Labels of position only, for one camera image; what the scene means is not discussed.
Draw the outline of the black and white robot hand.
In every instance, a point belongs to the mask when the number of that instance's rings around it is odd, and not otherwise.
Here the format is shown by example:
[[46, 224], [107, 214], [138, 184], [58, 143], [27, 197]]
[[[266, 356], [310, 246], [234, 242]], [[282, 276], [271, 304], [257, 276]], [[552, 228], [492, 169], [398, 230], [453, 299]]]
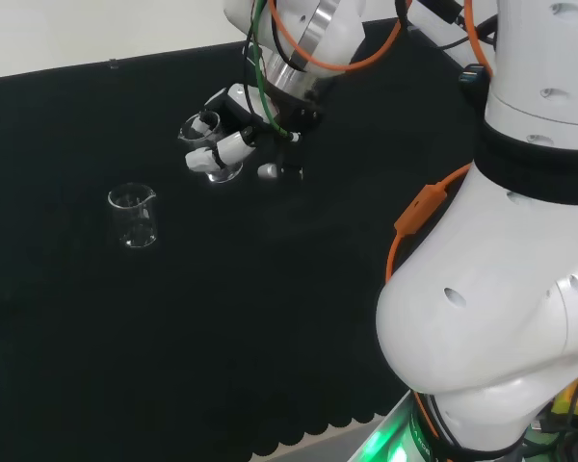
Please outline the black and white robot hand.
[[243, 163], [258, 139], [271, 131], [255, 88], [235, 83], [218, 91], [187, 119], [178, 139], [185, 143], [189, 170], [217, 173]]

